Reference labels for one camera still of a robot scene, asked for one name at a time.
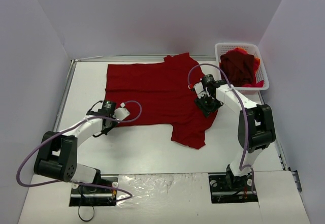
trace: plastic basket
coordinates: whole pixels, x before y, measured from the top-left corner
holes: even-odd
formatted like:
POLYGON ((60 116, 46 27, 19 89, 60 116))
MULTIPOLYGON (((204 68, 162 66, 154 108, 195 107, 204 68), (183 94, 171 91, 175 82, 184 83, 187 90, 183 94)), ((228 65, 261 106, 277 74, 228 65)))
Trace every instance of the plastic basket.
POLYGON ((264 86, 261 88, 254 88, 254 87, 235 87, 235 88, 242 93, 252 93, 252 92, 268 89, 269 88, 268 76, 265 71, 261 54, 256 45, 246 44, 246 43, 217 43, 214 48, 215 48, 215 56, 217 58, 218 64, 221 62, 220 60, 221 55, 226 54, 228 51, 233 50, 237 47, 246 50, 248 54, 254 55, 256 58, 260 59, 261 63, 259 65, 258 71, 255 74, 256 82, 260 82, 261 80, 264 80, 264 86))

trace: red shirt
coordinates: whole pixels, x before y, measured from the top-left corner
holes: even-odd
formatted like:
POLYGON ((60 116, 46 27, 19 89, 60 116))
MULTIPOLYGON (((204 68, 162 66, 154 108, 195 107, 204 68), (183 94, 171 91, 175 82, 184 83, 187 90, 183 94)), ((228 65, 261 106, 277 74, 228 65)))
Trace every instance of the red shirt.
MULTIPOLYGON (((198 63, 189 53, 167 56, 165 62, 155 64, 108 65, 105 99, 116 102, 136 100, 142 105, 142 115, 131 123, 119 126, 171 124, 171 140, 200 149, 205 145, 205 130, 217 113, 206 118, 195 105, 195 92, 187 87, 187 74, 198 63)), ((200 68, 191 74, 193 84, 204 76, 200 68)), ((139 107, 128 104, 131 116, 136 117, 139 107)))

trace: maroon cloth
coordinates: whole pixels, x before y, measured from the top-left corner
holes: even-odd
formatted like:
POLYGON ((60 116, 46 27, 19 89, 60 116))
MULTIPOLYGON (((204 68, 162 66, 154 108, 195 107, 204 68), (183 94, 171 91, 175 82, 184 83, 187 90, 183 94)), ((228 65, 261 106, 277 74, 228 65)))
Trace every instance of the maroon cloth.
MULTIPOLYGON (((188 53, 164 60, 155 64, 108 65, 105 99, 118 105, 136 100, 142 105, 138 120, 119 126, 171 124, 171 140, 199 149, 205 145, 205 130, 217 113, 205 118, 194 103, 197 95, 187 87, 187 74, 198 63, 188 53)), ((191 81, 199 82, 203 76, 200 68, 194 69, 191 81)), ((128 104, 127 109, 131 113, 127 119, 139 113, 136 104, 128 104)))
POLYGON ((232 50, 222 55, 220 59, 220 68, 235 87, 241 87, 244 84, 256 84, 255 57, 253 55, 232 50))

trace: gray wall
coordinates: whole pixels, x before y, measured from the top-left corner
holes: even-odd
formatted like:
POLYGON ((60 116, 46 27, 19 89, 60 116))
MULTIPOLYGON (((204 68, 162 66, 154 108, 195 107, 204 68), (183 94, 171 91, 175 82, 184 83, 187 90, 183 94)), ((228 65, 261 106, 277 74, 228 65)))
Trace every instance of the gray wall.
POLYGON ((283 0, 259 44, 277 137, 312 223, 325 220, 325 0, 283 0))
POLYGON ((38 0, 72 58, 258 44, 281 0, 38 0))
MULTIPOLYGON (((52 129, 69 59, 37 0, 0 0, 0 222, 16 223, 27 188, 15 174, 52 129)), ((30 182, 31 164, 23 171, 30 182)))

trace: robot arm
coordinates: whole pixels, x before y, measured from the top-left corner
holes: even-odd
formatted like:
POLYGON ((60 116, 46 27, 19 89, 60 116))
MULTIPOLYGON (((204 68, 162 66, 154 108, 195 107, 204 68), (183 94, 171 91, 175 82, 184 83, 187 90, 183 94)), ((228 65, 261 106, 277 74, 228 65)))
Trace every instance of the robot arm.
MULTIPOLYGON (((124 120, 130 115, 126 108, 115 109, 115 106, 116 104, 111 101, 104 101, 102 108, 97 112, 91 109, 87 112, 87 116, 83 119, 86 120, 85 123, 40 148, 34 165, 35 174, 64 182, 100 184, 102 181, 100 170, 77 163, 77 148, 91 136, 96 137, 97 133, 107 134, 118 125, 118 122, 114 121, 101 118, 88 120, 88 118, 104 116, 124 120)), ((42 142, 55 134, 56 132, 47 132, 42 142)))
MULTIPOLYGON (((245 134, 248 132, 248 148, 243 160, 243 166, 253 166, 258 155, 266 149, 270 143, 275 141, 275 130, 273 124, 272 110, 268 105, 259 105, 237 90, 229 88, 226 81, 215 81, 212 75, 206 75, 197 83, 193 89, 198 98, 196 105, 208 117, 211 113, 218 110, 223 104, 227 105, 239 117, 238 141, 242 148, 245 144, 245 134), (238 98, 232 90, 235 90, 246 111, 248 130, 244 122, 244 114, 238 98)), ((236 188, 238 178, 250 173, 250 168, 240 168, 243 150, 237 153, 236 158, 228 165, 226 174, 231 188, 236 188)))

